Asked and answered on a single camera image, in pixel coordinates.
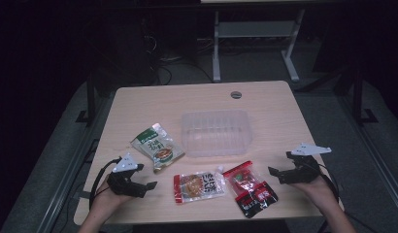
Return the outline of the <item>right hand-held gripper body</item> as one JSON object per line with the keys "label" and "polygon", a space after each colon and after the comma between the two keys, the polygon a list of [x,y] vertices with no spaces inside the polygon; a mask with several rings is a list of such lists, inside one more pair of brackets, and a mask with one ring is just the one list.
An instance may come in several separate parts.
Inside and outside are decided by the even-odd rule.
{"label": "right hand-held gripper body", "polygon": [[282,171],[282,182],[291,183],[309,183],[321,174],[319,164],[314,159],[315,154],[328,153],[330,148],[319,147],[307,143],[299,144],[292,154],[296,155],[293,161],[295,168],[292,170]]}

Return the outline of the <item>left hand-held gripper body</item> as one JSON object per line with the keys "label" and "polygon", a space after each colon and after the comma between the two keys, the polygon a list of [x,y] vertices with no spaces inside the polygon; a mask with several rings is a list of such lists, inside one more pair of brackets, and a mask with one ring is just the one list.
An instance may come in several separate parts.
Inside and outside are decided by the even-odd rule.
{"label": "left hand-held gripper body", "polygon": [[128,152],[119,159],[112,173],[108,176],[107,183],[112,192],[117,195],[126,195],[143,198],[147,192],[146,186],[140,183],[134,183],[131,178],[137,168],[137,163]]}

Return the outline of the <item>red and black snack packet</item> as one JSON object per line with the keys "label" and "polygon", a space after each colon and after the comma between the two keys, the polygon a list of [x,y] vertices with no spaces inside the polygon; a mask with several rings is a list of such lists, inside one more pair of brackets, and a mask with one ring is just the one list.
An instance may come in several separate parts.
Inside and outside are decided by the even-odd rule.
{"label": "red and black snack packet", "polygon": [[279,197],[266,181],[253,172],[253,163],[246,161],[222,176],[236,195],[235,202],[246,218],[252,218],[279,201]]}

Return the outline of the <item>clear snack packet red edge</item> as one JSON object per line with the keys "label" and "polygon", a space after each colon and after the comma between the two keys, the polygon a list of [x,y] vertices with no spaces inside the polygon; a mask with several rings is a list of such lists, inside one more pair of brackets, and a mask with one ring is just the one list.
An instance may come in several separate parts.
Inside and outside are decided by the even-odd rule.
{"label": "clear snack packet red edge", "polygon": [[226,193],[225,180],[217,171],[175,175],[173,188],[177,204],[213,199]]}

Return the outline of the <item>clear plastic container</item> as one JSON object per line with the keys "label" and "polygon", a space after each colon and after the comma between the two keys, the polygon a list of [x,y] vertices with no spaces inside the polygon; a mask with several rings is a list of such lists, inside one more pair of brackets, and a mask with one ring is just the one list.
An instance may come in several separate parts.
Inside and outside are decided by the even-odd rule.
{"label": "clear plastic container", "polygon": [[245,154],[252,140],[249,115],[243,110],[186,113],[182,146],[191,157]]}

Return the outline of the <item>person's right hand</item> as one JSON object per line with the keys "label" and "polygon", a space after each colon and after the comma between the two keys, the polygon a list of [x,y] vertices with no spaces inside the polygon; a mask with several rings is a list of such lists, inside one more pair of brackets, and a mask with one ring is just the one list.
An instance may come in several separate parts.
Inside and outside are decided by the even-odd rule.
{"label": "person's right hand", "polygon": [[321,212],[339,206],[334,193],[323,177],[317,177],[309,183],[294,183],[292,187],[302,191]]}

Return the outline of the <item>person's left hand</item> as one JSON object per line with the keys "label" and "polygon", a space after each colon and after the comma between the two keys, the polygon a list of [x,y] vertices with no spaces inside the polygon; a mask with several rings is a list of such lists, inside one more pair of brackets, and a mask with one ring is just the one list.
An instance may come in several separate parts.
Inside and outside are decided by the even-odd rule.
{"label": "person's left hand", "polygon": [[132,200],[131,196],[115,194],[107,181],[103,181],[97,189],[88,217],[104,223],[119,207],[130,200]]}

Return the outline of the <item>green and white snack packet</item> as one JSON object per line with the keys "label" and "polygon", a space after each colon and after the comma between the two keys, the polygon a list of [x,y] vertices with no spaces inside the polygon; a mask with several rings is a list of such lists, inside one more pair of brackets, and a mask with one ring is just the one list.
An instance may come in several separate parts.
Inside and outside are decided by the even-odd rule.
{"label": "green and white snack packet", "polygon": [[185,156],[182,147],[159,123],[137,135],[131,141],[131,146],[151,159],[154,173],[162,171]]}

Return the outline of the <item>black metal stand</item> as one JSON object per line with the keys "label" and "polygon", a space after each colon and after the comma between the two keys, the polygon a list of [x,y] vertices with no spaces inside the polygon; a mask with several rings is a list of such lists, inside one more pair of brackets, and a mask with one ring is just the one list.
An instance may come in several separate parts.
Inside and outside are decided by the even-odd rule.
{"label": "black metal stand", "polygon": [[362,108],[362,93],[362,73],[358,67],[355,67],[353,75],[352,116],[355,122],[359,125],[363,125],[365,123],[377,123],[378,120],[372,110]]}
{"label": "black metal stand", "polygon": [[93,75],[89,74],[86,79],[86,109],[80,111],[76,122],[85,123],[90,126],[96,115],[95,85]]}

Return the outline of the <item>aluminium floor rail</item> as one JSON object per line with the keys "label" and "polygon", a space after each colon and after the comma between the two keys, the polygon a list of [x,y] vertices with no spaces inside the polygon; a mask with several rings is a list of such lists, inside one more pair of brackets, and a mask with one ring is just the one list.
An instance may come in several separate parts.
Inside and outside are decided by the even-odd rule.
{"label": "aluminium floor rail", "polygon": [[381,180],[390,194],[395,206],[398,209],[398,181],[393,176],[391,170],[388,168],[385,160],[382,158],[382,153],[377,149],[376,144],[372,141],[370,134],[366,131],[364,122],[356,120],[353,116],[353,111],[348,102],[347,97],[337,98],[341,108],[345,112],[351,127],[360,138],[362,145],[365,147],[369,156],[371,157],[376,170],[381,177]]}
{"label": "aluminium floor rail", "polygon": [[37,163],[32,177],[37,180],[36,194],[43,212],[35,233],[51,233],[63,227],[61,213],[76,191],[83,189],[91,160],[112,106],[111,98],[95,100],[96,115],[90,126],[76,122],[86,109],[86,100],[68,105]]}

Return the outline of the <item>white desk frame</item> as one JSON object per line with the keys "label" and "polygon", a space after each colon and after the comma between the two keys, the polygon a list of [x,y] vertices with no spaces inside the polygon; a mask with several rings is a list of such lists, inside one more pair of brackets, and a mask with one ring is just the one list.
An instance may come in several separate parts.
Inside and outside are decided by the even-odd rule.
{"label": "white desk frame", "polygon": [[287,48],[282,50],[282,60],[290,79],[294,83],[298,83],[300,78],[292,62],[291,55],[305,12],[304,8],[300,8],[294,20],[225,21],[220,20],[219,11],[215,11],[213,82],[219,83],[221,81],[219,62],[220,39],[286,38],[289,42]]}

